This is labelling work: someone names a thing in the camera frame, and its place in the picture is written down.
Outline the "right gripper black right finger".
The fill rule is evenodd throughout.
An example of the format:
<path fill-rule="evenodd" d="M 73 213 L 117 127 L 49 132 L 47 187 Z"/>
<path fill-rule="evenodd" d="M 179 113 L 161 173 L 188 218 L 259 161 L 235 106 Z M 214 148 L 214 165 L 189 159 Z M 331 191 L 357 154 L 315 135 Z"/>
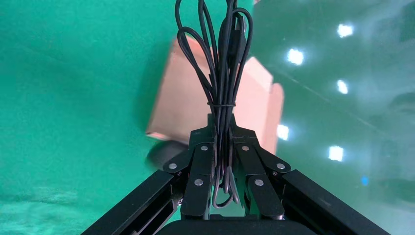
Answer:
<path fill-rule="evenodd" d="M 250 235 L 384 235 L 381 227 L 262 148 L 253 130 L 230 123 L 232 169 Z"/>

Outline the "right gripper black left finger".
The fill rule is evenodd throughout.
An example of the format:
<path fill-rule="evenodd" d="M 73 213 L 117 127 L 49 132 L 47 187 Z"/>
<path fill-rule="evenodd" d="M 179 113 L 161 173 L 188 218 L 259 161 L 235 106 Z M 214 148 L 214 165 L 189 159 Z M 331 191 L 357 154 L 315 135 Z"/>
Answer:
<path fill-rule="evenodd" d="M 182 219 L 208 219 L 214 172 L 215 125 L 191 132 L 189 148 L 157 170 L 90 225 L 85 235 L 168 235 L 181 202 Z"/>

